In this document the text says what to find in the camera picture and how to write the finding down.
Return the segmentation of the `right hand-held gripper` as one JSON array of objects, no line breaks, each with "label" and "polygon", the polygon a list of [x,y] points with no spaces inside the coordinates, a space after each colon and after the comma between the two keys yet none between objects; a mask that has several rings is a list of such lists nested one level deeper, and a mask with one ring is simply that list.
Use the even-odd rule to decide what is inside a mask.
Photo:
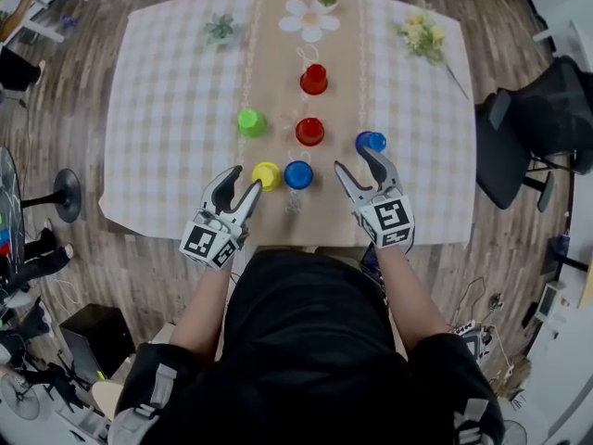
[{"label": "right hand-held gripper", "polygon": [[395,164],[382,153],[363,146],[360,155],[367,162],[378,192],[364,187],[347,167],[334,162],[334,172],[354,205],[353,215],[358,225],[371,239],[376,249],[399,247],[410,249],[414,242],[415,220],[410,199],[401,193],[401,182]]}]

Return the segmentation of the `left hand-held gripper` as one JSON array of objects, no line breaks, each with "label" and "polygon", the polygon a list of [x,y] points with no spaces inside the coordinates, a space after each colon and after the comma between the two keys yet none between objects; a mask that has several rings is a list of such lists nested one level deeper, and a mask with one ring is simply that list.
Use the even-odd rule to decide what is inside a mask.
[{"label": "left hand-held gripper", "polygon": [[246,226],[263,191],[257,179],[232,209],[234,184],[243,167],[236,165],[217,175],[204,189],[195,217],[188,221],[179,251],[190,261],[222,270],[245,244]]}]

